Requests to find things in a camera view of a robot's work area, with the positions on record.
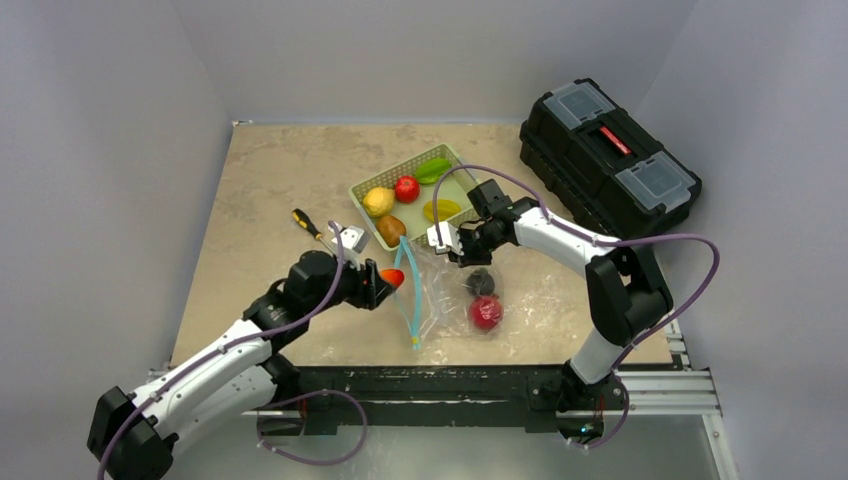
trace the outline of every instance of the brown fruit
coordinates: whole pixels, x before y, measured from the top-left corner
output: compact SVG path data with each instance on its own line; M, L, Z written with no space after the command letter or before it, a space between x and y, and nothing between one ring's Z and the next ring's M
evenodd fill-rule
M401 235L406 235L406 225L397 218L386 215L377 220L377 232L386 241L386 245L394 248L400 244Z

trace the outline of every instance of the plastic basket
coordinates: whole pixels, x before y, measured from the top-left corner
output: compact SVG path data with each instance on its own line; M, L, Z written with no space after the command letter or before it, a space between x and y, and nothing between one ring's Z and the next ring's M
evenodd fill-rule
M349 193L351 200L353 200L354 205L356 205L357 210L359 210L359 213L365 220L365 224L374 234L377 241L380 242L380 245L384 250L393 252L397 250L398 247L389 247L386 245L386 241L383 240L383 237L377 232L377 227L374 224L376 219L372 219L367 213L365 213L365 208L362 206L362 200L365 198L368 191L374 187L394 189L398 178L404 175L413 175L419 165L427 160L439 157L448 160L452 166L465 163L450 145L443 143L427 150L424 153L416 155L409 160L383 170L377 175L359 182L350 188ZM477 213L472 208L471 202L468 200L466 195L472 188L477 186L477 183L477 178L468 170L454 172L446 178L445 181L442 182L442 186L439 188L439 198L456 202L459 204L461 210L459 213L450 218L440 218L439 220L446 220L451 225L458 227L459 224L464 221L477 219ZM406 226L406 236L409 238L409 241L415 242L419 245L427 244L427 229L433 225L433 223L424 216L423 208L424 204L433 199L434 188L434 185L421 185L421 194L414 202L407 204L395 202L392 211L389 213L389 215L393 215Z

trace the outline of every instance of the yellow and black screwdriver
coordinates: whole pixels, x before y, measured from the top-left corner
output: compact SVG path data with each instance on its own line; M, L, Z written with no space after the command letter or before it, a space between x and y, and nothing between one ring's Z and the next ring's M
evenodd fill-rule
M312 235L315 240L318 240L323 243L324 246L327 247L327 250L330 251L330 253L336 253L336 250L333 248L333 246L330 245L326 240L324 240L324 235L321 234L321 232L318 231L317 228L315 228L315 224L312 223L312 220L310 220L305 213L303 213L303 210L295 208L294 210L292 210L292 217L294 218L294 221L297 222L297 224L300 225L304 230L309 232L309 234Z

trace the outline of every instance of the white wall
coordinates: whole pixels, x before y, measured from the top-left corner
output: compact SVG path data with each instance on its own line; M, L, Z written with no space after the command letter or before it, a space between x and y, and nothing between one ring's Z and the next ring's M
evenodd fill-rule
M704 180L684 228L723 263L682 324L746 480L848 467L846 25L841 0L701 1L637 111ZM690 289L703 250L669 252Z
M592 76L647 91L695 0L174 0L230 116L516 121Z
M229 126L169 2L0 2L0 478L93 478L176 335Z

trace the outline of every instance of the beige tabletop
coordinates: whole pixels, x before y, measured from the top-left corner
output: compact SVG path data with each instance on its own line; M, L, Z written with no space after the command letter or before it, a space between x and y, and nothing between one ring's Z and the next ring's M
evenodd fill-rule
M440 143L452 145L467 163L497 168L543 191L555 213L571 218L521 163L517 125L237 126L172 364L221 335L304 251L321 249L291 220L293 208L306 211L322 230L330 219L364 226L348 188ZM524 196L506 181L498 183L514 200ZM381 267L394 259L376 241L365 253ZM494 264L503 275L505 315L487 335L433 334L413 351L394 302L375 311L343 304L315 317L309 332L283 353L296 365L532 364L571 357L592 328L584 280L526 248L502 247ZM670 359L661 333L628 357L641 363Z

